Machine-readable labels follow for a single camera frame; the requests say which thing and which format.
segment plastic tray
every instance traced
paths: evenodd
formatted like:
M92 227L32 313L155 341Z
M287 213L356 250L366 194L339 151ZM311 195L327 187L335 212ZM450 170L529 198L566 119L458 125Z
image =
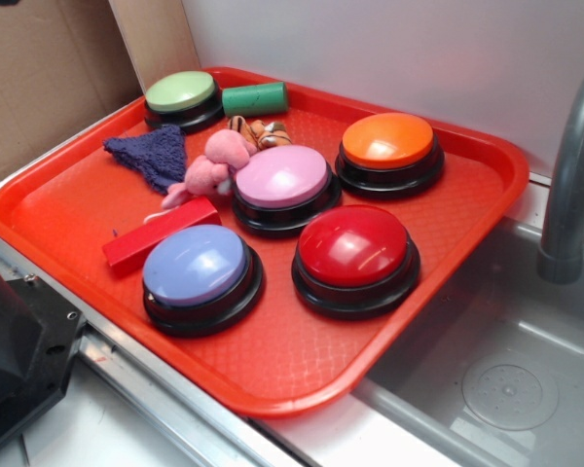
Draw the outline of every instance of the plastic tray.
M222 88L277 81L231 68L208 69ZM296 144L333 163L342 135L383 107L288 84L284 121ZM367 321L319 316L295 295L290 267L296 238L247 233L227 198L213 202L224 226L260 255L263 299L238 325L202 339L158 332L141 303L141 271L113 275L101 246L160 210L162 197L142 176L102 149L112 136L148 131L143 98L33 165L0 190L0 236L39 267L237 413L282 416L320 407L348 393L493 228L525 188L520 150L501 139L428 120L446 152L442 179L413 198L376 201L344 194L343 204L374 204L395 214L421 254L420 284L394 312ZM187 137L190 158L226 121Z

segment pink plush toy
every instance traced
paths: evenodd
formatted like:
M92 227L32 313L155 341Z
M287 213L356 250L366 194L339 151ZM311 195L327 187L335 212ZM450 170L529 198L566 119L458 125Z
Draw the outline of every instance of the pink plush toy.
M205 143L205 154L190 164L183 183L168 187L162 208L171 209L198 195L227 195L233 173L249 163L257 148L240 133L221 129Z

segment green button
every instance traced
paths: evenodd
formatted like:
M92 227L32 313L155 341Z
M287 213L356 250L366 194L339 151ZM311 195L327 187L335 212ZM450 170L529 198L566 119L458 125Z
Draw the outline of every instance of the green button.
M145 92L149 107L157 112L176 112L201 104L216 90L214 78L204 71L168 75Z

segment red rectangular block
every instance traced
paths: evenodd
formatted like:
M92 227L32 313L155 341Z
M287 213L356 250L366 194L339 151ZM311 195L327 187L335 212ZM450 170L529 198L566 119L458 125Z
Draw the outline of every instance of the red rectangular block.
M147 255L168 236L199 224L221 225L218 211L206 197L198 197L102 246L110 268L119 275L143 266Z

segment green foam roll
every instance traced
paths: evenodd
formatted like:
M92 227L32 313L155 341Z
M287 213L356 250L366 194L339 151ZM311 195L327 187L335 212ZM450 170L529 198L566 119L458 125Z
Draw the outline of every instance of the green foam roll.
M223 90L222 100L227 117L278 114L289 108L285 83L227 88Z

